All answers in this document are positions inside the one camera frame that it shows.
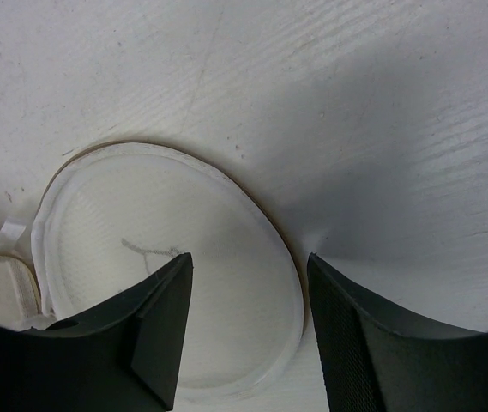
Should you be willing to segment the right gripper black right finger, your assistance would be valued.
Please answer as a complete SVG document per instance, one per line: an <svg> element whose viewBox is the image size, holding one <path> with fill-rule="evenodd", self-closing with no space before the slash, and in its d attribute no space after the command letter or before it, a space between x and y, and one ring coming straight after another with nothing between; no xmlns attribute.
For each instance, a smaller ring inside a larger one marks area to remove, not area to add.
<svg viewBox="0 0 488 412"><path fill-rule="evenodd" d="M488 411L488 332L410 311L310 254L309 301L332 411Z"/></svg>

